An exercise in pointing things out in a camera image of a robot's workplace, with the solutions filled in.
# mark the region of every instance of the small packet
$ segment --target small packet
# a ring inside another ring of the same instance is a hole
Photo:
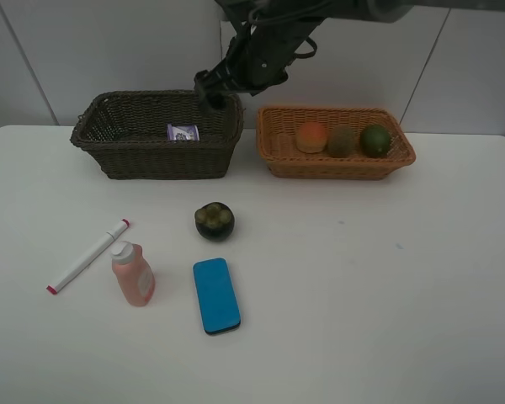
[[[167,136],[170,141],[197,141],[199,128],[196,125],[167,126]]]

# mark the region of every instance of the green lime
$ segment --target green lime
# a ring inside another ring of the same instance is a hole
[[[369,125],[361,132],[359,144],[365,156],[384,157],[391,148],[391,135],[382,125]]]

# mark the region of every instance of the bottle cap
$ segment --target bottle cap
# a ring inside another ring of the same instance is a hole
[[[110,257],[114,263],[131,263],[135,259],[135,249],[130,242],[116,242],[110,249]]]

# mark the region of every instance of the tile grout line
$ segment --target tile grout line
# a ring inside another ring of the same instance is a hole
[[[15,30],[13,29],[13,26],[11,25],[11,22],[9,21],[9,18],[6,15],[6,12],[3,10],[2,4],[0,4],[0,15],[2,16],[3,22],[6,24],[9,34],[13,38],[13,42],[15,43],[15,46],[17,46],[17,49],[19,50],[19,53],[20,53],[21,57],[23,58],[24,64],[28,68],[30,76],[32,77],[32,79],[35,82],[35,86],[37,87],[38,91],[40,92],[40,95],[43,98],[43,101],[45,102],[47,109],[49,110],[50,116],[51,116],[52,120],[54,121],[54,124],[60,125],[60,123],[58,122],[58,119],[56,118],[54,111],[52,110],[51,103],[49,103],[49,99],[47,98],[45,92],[43,91],[40,81],[38,80],[37,76],[35,75],[34,69],[30,65],[28,57],[26,56],[26,53],[24,52],[23,46],[20,44],[19,38],[17,37],[17,34],[15,34]]]
[[[432,54],[434,53],[434,50],[436,49],[436,45],[438,44],[439,37],[441,33],[444,31],[445,24],[447,23],[447,19],[449,18],[449,15],[451,14],[452,8],[449,9],[447,12],[447,15],[445,15],[445,19],[443,23],[441,24],[441,27],[439,28],[438,35],[436,35],[436,40],[434,41],[432,48],[430,48],[430,52],[428,53],[427,60],[424,62],[423,69],[421,70],[421,74],[419,74],[419,78],[417,79],[417,82],[415,83],[415,87],[413,88],[412,95],[410,95],[410,99],[407,101],[406,108],[404,108],[404,113],[402,114],[400,124],[402,125],[402,121],[404,120],[404,117],[406,116],[406,112],[410,108],[410,104],[412,103],[413,96],[415,95],[415,92],[417,91],[417,87],[419,87],[419,83],[421,82],[421,79],[423,78],[424,71],[427,70],[428,63],[430,62],[430,59],[432,58]]]

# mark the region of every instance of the kiwi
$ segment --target kiwi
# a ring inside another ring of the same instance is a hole
[[[355,134],[346,125],[335,126],[327,140],[327,154],[333,158],[348,157],[355,150]]]

